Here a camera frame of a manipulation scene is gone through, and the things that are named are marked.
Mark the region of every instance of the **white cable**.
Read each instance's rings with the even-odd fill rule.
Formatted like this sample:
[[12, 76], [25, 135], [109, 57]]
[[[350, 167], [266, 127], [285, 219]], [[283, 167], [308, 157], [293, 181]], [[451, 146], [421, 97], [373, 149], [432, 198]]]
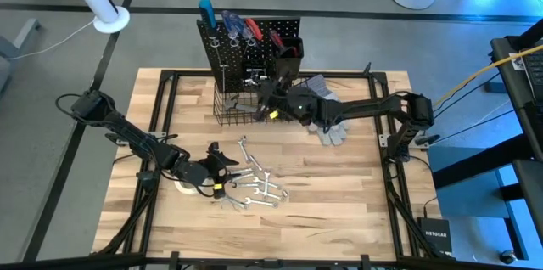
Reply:
[[19, 57], [14, 57], [14, 58], [5, 58], [6, 60], [10, 61], [10, 60], [15, 60], [15, 59], [22, 59], [22, 58], [25, 58], [25, 57], [28, 57], [28, 56], [32, 56], [32, 55], [36, 55], [36, 54], [40, 54], [40, 53], [45, 53], [53, 48], [56, 48], [57, 46], [59, 45], [62, 45], [64, 44], [66, 41], [70, 40], [74, 35], [76, 35], [78, 32], [82, 31], [83, 29], [87, 28], [88, 26], [90, 26], [91, 24], [93, 23], [93, 20], [84, 25], [83, 27], [79, 28], [78, 30], [76, 30], [74, 33], [70, 34], [68, 37], [66, 37], [64, 40], [48, 47], [48, 48], [45, 48], [43, 50], [40, 50], [39, 52], [35, 52], [35, 53], [27, 53], [27, 54], [23, 54], [23, 55], [20, 55]]
[[[469, 126], [469, 127], [473, 127], [473, 126], [477, 125], [477, 124], [480, 123], [481, 121], [485, 120], [486, 117], [490, 116], [492, 113], [496, 112], [499, 108], [501, 108], [502, 106], [504, 106], [504, 105], [506, 105], [506, 104], [509, 104], [510, 102], [511, 102], [511, 100], [507, 100], [507, 101], [504, 102], [503, 104], [499, 105], [497, 108], [493, 109], [490, 113], [488, 113], [487, 115], [485, 115], [485, 116], [484, 116], [483, 118], [481, 118], [479, 121], [474, 122], [474, 123], [473, 123], [471, 126]], [[442, 142], [444, 142], [444, 141], [447, 141], [447, 140], [449, 140], [449, 139], [451, 139], [451, 138], [454, 138], [455, 136], [451, 136], [451, 137], [445, 138], [445, 139], [443, 139], [443, 140], [438, 140], [437, 142], [432, 143], [432, 146], [434, 146], [434, 145], [436, 145], [436, 144], [438, 144], [438, 143], [442, 143]]]

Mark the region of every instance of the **gray glove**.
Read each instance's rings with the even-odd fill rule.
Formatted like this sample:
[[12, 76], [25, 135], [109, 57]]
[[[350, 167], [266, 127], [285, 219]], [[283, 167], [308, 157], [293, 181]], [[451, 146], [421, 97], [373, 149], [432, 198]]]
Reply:
[[[317, 95], [325, 98], [325, 99], [331, 99], [340, 101], [338, 98], [338, 95], [335, 93], [332, 93], [329, 89], [326, 87], [326, 82], [324, 81], [324, 77], [322, 75], [314, 76], [311, 79], [309, 79], [307, 82], [307, 87], [313, 90]], [[339, 146], [343, 143], [343, 141], [347, 138], [347, 130], [348, 130], [347, 122], [342, 121], [338, 125], [332, 126], [328, 133], [324, 133], [321, 127], [318, 127], [316, 124], [311, 123], [307, 130], [309, 132], [316, 132], [316, 135], [318, 135], [319, 139], [321, 139], [321, 143], [323, 146], [329, 146], [333, 144], [334, 146]]]

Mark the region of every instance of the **pile of wrenches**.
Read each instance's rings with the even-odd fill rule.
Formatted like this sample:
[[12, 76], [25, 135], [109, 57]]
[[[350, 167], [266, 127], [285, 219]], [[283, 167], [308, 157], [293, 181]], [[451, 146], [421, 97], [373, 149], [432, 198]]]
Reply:
[[[266, 201], [268, 198], [278, 200], [278, 201], [285, 201], [288, 197], [288, 191], [284, 190], [281, 185], [275, 184], [270, 182], [270, 171], [265, 170], [262, 168], [260, 163], [256, 160], [256, 158], [253, 155], [249, 155], [247, 153], [247, 150], [245, 149], [245, 143], [247, 142], [247, 138], [245, 136], [242, 136], [238, 140], [239, 147], [241, 148], [241, 152], [244, 154], [245, 163], [252, 164], [253, 166], [246, 169], [236, 170], [236, 171], [230, 171], [232, 174], [239, 174], [239, 176], [234, 177], [232, 179], [232, 187], [233, 188], [254, 188], [254, 193], [256, 195], [261, 195], [263, 200], [254, 200], [250, 197], [245, 197], [245, 201], [241, 202], [238, 200], [235, 200], [234, 198], [230, 196], [226, 196], [224, 199], [231, 202], [233, 205], [236, 205], [242, 209], [248, 209], [249, 204], [259, 204], [259, 205], [265, 205], [270, 206], [273, 208], [278, 208], [279, 203], [277, 201], [268, 202]], [[259, 174], [264, 175], [264, 180], [260, 179]], [[239, 181], [252, 178], [252, 183], [240, 183]], [[274, 188], [276, 190], [280, 190], [280, 194], [273, 194], [270, 189]]]

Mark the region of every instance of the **black metal frame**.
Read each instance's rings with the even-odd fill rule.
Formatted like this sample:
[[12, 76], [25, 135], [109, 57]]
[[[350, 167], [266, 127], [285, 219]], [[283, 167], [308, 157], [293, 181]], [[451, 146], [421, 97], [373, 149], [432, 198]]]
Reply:
[[[384, 72], [303, 72], [303, 76], [314, 76], [322, 74], [325, 77], [335, 78], [361, 78], [367, 79], [371, 98], [377, 97], [377, 82], [380, 83], [383, 96], [389, 95], [389, 86], [387, 76]], [[160, 81], [157, 89], [153, 114], [149, 123], [149, 131], [155, 131], [158, 125], [160, 114], [160, 104], [165, 92], [166, 83], [171, 80], [171, 89], [166, 105], [165, 118], [162, 126], [162, 131], [168, 133], [173, 113], [173, 106], [176, 99], [176, 90], [179, 78], [182, 76], [212, 76], [210, 71], [191, 71], [191, 70], [162, 70], [160, 73]], [[392, 117], [387, 118], [389, 131], [391, 134], [396, 132], [395, 121]], [[377, 133], [376, 137], [383, 134], [383, 123], [381, 117], [374, 118]], [[116, 269], [119, 267], [142, 266], [145, 268], [148, 264], [166, 264], [170, 265], [170, 269], [178, 269], [181, 265], [197, 264], [205, 266], [257, 266], [264, 268], [279, 268], [279, 267], [358, 267], [360, 270], [370, 270], [371, 267], [400, 267], [404, 269], [519, 269], [517, 267], [486, 265], [473, 262], [457, 262], [447, 258], [435, 258], [432, 255], [430, 244], [424, 238], [422, 231], [415, 223], [411, 214], [411, 206], [409, 204], [409, 193], [407, 191], [404, 167], [401, 163], [389, 163], [385, 160], [385, 147], [379, 147], [381, 157], [381, 165], [383, 168], [383, 179], [386, 190], [387, 203], [389, 207], [389, 218], [391, 232], [393, 236], [396, 261], [390, 262], [371, 262], [368, 255], [361, 255], [360, 260], [355, 261], [310, 261], [310, 260], [278, 260], [278, 259], [198, 259], [198, 258], [180, 258], [179, 252], [172, 252], [170, 258], [148, 258], [146, 252], [152, 227], [154, 216], [154, 206], [156, 203], [156, 195], [151, 197], [151, 201], [145, 211], [145, 222], [143, 224], [143, 235], [137, 253], [131, 253], [132, 243], [134, 239], [134, 228], [126, 236], [125, 245], [122, 254], [112, 255], [90, 255], [86, 257], [74, 257], [58, 260], [12, 263], [0, 265], [2, 269]], [[398, 184], [401, 197], [395, 192], [394, 184], [392, 183], [391, 174], [389, 171], [390, 165], [395, 165], [398, 173]], [[149, 162], [143, 161], [140, 171], [147, 171]], [[143, 197], [143, 188], [140, 182], [137, 183], [134, 200], [132, 202], [132, 212], [135, 211], [137, 203]], [[404, 220], [408, 230], [411, 253], [414, 256], [406, 256], [403, 252], [400, 226], [398, 223], [397, 213], [399, 212]], [[426, 252], [428, 257], [419, 257], [419, 248]]]

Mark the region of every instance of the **yellow cable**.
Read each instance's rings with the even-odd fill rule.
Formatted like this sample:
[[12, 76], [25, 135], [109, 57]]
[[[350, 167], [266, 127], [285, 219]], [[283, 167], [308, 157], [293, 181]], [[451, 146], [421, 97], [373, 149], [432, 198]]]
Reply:
[[434, 106], [436, 105], [440, 105], [442, 102], [444, 102], [447, 98], [449, 98], [449, 96], [451, 96], [454, 92], [458, 91], [459, 89], [461, 89], [463, 86], [465, 86], [468, 82], [470, 82], [471, 80], [475, 79], [475, 77], [481, 75], [482, 73], [486, 72], [487, 70], [491, 70], [497, 66], [500, 66], [506, 62], [509, 62], [511, 60], [514, 60], [516, 58], [520, 58], [520, 57], [523, 57], [527, 54], [531, 54], [531, 53], [535, 53], [536, 51], [540, 51], [541, 49], [543, 49], [543, 45], [540, 45], [540, 46], [537, 46], [537, 47], [534, 47], [534, 48], [531, 48], [531, 49], [528, 49], [526, 51], [523, 51], [522, 53], [517, 53], [517, 54], [514, 54], [512, 55], [511, 57], [509, 58], [505, 58], [505, 59], [501, 59], [497, 62], [494, 62], [492, 63], [491, 65], [488, 65], [482, 69], [480, 69], [479, 71], [477, 71], [476, 73], [474, 73], [473, 75], [471, 75], [468, 79], [464, 80], [462, 83], [458, 84], [455, 88], [451, 89], [447, 94], [445, 94], [445, 96], [443, 96], [442, 98], [440, 98], [435, 104]]

